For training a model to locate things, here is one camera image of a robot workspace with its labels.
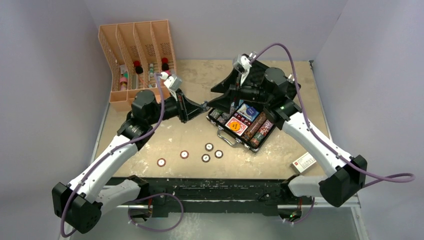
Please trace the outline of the orange dealer button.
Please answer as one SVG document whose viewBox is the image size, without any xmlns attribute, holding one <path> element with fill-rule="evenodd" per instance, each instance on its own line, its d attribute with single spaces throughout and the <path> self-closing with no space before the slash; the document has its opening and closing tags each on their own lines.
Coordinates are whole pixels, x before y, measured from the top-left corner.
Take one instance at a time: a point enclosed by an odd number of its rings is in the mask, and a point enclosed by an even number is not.
<svg viewBox="0 0 424 240">
<path fill-rule="evenodd" d="M 229 128 L 234 132 L 238 132 L 241 129 L 241 125 L 237 121 L 232 121 L 229 123 Z"/>
</svg>

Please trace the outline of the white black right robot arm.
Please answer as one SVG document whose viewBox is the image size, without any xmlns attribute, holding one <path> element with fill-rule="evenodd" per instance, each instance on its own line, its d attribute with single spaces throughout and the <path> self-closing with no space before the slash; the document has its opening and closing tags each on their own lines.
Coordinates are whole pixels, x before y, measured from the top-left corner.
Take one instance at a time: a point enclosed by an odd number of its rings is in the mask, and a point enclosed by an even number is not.
<svg viewBox="0 0 424 240">
<path fill-rule="evenodd" d="M 261 62 L 236 64 L 231 73 L 211 88 L 220 93 L 208 106 L 229 112 L 239 101 L 264 112 L 274 127 L 296 140 L 320 165 L 322 177 L 295 176 L 281 189 L 288 204 L 300 197 L 322 197 L 334 207 L 342 206 L 365 185 L 368 163 L 364 157 L 353 157 L 323 134 L 306 111 L 295 103 L 300 85 L 289 79 L 282 69 Z"/>
</svg>

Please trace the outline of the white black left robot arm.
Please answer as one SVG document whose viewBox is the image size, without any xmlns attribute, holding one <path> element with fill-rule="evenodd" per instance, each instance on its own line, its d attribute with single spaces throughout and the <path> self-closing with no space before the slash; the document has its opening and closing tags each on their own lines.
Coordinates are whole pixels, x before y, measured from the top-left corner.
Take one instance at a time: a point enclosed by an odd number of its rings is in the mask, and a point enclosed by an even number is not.
<svg viewBox="0 0 424 240">
<path fill-rule="evenodd" d="M 59 182 L 53 187 L 53 208 L 61 219 L 61 235 L 71 236 L 65 232 L 65 225 L 72 226 L 73 233 L 85 234 L 111 209 L 127 202 L 142 205 L 154 198 L 150 184 L 135 175 L 112 188 L 104 187 L 117 170 L 143 148 L 163 120 L 177 117 L 186 123 L 208 109 L 206 102 L 191 101 L 180 89 L 175 96 L 162 97 L 160 102 L 151 90 L 139 91 L 126 120 L 102 154 L 69 183 Z"/>
</svg>

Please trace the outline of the blue white poker chip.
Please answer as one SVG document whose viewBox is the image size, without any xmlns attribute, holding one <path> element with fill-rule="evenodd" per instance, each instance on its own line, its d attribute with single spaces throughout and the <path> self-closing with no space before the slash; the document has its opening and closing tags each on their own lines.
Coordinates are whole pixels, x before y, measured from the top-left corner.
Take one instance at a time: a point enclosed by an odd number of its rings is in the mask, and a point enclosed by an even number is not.
<svg viewBox="0 0 424 240">
<path fill-rule="evenodd" d="M 207 106 L 207 103 L 205 102 L 205 103 L 203 103 L 202 105 L 201 105 L 201 107 L 202 107 L 202 109 L 204 110 L 204 111 L 208 111 L 209 109 L 210 109 L 210 107 L 209 106 Z"/>
</svg>

